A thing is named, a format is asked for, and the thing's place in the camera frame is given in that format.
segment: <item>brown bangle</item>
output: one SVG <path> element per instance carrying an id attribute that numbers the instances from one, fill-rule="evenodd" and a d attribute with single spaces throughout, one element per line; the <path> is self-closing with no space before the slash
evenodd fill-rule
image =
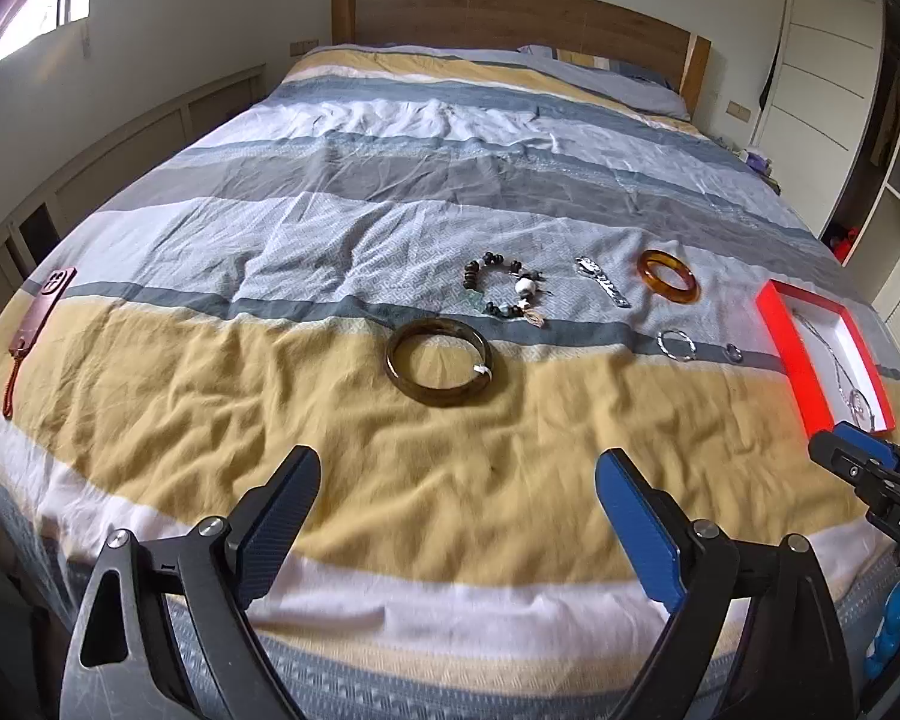
<path id="1" fill-rule="evenodd" d="M 423 386 L 417 382 L 401 376 L 394 365 L 396 349 L 410 336 L 454 336 L 462 338 L 473 346 L 480 355 L 482 370 L 466 384 L 459 386 Z M 443 317 L 428 317 L 417 319 L 402 327 L 398 327 L 389 341 L 386 343 L 386 376 L 394 382 L 394 386 L 403 394 L 413 400 L 425 403 L 428 406 L 456 406 L 464 400 L 473 397 L 490 382 L 493 377 L 493 353 L 487 339 L 474 330 L 470 325 L 457 322 L 456 319 L 444 319 Z"/>
<path id="2" fill-rule="evenodd" d="M 674 271 L 683 280 L 686 288 L 680 289 L 667 284 L 653 272 L 654 265 L 663 266 L 663 268 L 669 268 L 671 271 Z M 672 254 L 658 251 L 655 248 L 648 248 L 640 255 L 640 259 L 637 261 L 637 269 L 650 289 L 658 295 L 663 295 L 668 300 L 672 300 L 674 303 L 692 303 L 700 297 L 700 285 L 698 285 L 696 277 L 687 266 L 677 260 Z"/>

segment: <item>window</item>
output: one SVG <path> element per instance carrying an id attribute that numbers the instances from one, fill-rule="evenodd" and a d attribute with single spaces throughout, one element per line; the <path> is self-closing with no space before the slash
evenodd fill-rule
<path id="1" fill-rule="evenodd" d="M 90 0 L 26 0 L 0 37 L 0 60 L 37 35 L 90 15 Z"/>

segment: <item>bed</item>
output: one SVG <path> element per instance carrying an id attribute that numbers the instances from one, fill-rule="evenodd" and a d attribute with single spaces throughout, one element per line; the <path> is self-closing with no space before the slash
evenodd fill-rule
<path id="1" fill-rule="evenodd" d="M 0 517 L 61 619 L 107 533 L 184 533 L 304 443 L 322 489 L 250 619 L 308 716 L 603 716 L 666 620 L 594 494 L 597 456 L 621 446 L 691 518 L 749 541 L 806 533 L 859 664 L 896 576 L 888 542 L 808 460 L 754 297 L 776 278 L 847 305 L 897 440 L 900 355 L 829 251 L 690 124 L 708 42 L 591 0 L 332 0 L 332 20 L 341 45 L 114 196 L 0 317 L 1 405 L 32 296 L 77 268 L 12 420 L 0 408 Z M 515 51 L 529 44 L 672 90 Z M 644 287 L 649 247 L 692 266 L 698 302 Z M 467 301 L 461 270 L 487 250 L 546 274 L 544 327 Z M 632 308 L 578 275 L 578 255 Z M 457 408 L 384 372 L 391 330 L 435 314 L 480 330 L 498 361 Z M 669 327 L 697 360 L 662 354 Z M 439 378 L 461 355 L 423 346 L 415 365 Z M 226 716 L 170 609 L 204 712 Z"/>

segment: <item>electrical socket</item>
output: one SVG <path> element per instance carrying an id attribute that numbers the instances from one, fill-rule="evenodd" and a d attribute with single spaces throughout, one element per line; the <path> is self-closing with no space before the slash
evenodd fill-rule
<path id="1" fill-rule="evenodd" d="M 727 113 L 735 119 L 740 119 L 741 122 L 749 122 L 749 118 L 751 117 L 751 110 L 749 108 L 744 108 L 740 103 L 735 103 L 733 100 L 730 100 L 730 104 L 727 105 Z"/>
<path id="2" fill-rule="evenodd" d="M 290 43 L 290 56 L 303 56 L 306 52 L 312 52 L 318 45 L 319 40 L 317 38 L 310 38 L 309 40 L 296 40 L 293 43 Z"/>

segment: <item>orange bangle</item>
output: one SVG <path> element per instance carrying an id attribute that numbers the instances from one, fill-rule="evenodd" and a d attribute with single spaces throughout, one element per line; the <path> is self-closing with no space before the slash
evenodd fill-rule
<path id="1" fill-rule="evenodd" d="M 686 287 L 680 289 L 667 284 L 653 272 L 654 265 L 674 271 L 682 279 Z M 677 260 L 672 254 L 658 251 L 655 248 L 648 248 L 640 255 L 640 259 L 637 261 L 637 269 L 640 271 L 641 278 L 643 278 L 650 289 L 658 295 L 663 295 L 668 300 L 672 300 L 674 303 L 692 303 L 700 297 L 700 285 L 698 285 L 696 277 L 687 266 Z"/>

